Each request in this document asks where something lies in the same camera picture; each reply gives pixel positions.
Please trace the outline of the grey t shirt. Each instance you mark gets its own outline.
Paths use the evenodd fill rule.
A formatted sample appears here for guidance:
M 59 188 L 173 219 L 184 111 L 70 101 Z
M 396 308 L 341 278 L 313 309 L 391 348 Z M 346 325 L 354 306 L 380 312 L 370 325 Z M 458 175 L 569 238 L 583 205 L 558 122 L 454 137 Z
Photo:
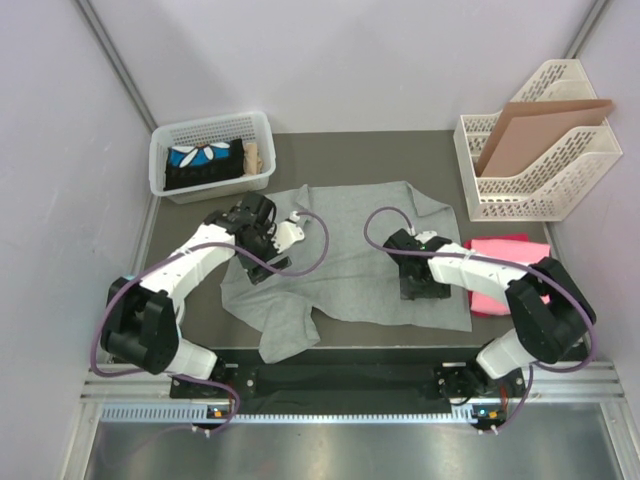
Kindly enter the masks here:
M 265 362 L 279 362 L 319 342 L 313 310 L 345 322 L 471 331 L 468 300 L 461 289 L 453 288 L 448 299 L 402 300 L 397 265 L 371 246 L 383 244 L 407 224 L 417 232 L 433 230 L 458 242 L 451 206 L 405 181 L 304 185 L 269 197 L 280 220 L 293 211 L 317 216 L 302 218 L 305 239 L 286 253 L 292 270 L 306 270 L 307 275 L 274 275 L 252 285 L 239 259 L 228 264 L 221 284 L 222 306 L 260 331 L 259 353 Z

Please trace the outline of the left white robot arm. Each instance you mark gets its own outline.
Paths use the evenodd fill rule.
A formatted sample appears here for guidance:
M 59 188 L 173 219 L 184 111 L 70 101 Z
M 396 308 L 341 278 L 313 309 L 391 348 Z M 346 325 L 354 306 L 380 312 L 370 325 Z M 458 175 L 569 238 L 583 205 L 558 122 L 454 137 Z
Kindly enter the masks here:
M 300 215 L 275 218 L 267 197 L 249 193 L 227 211 L 208 215 L 167 259 L 132 279 L 120 278 L 108 293 L 97 346 L 136 369 L 192 377 L 205 396 L 226 387 L 217 355 L 184 338 L 186 299 L 215 269 L 234 256 L 253 283 L 289 266 L 285 251 L 303 240 Z

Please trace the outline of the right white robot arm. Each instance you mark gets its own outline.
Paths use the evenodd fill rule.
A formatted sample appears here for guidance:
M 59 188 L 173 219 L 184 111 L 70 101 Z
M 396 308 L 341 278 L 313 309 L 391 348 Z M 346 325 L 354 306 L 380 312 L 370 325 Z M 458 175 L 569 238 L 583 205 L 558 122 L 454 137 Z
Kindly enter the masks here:
M 382 249 L 409 279 L 433 287 L 434 297 L 457 286 L 508 308 L 513 328 L 483 347 L 466 372 L 469 388 L 478 395 L 492 394 L 516 369 L 561 361 L 578 340 L 593 333 L 594 310 L 554 258 L 533 264 L 500 260 L 437 235 L 423 240 L 405 229 L 391 235 Z

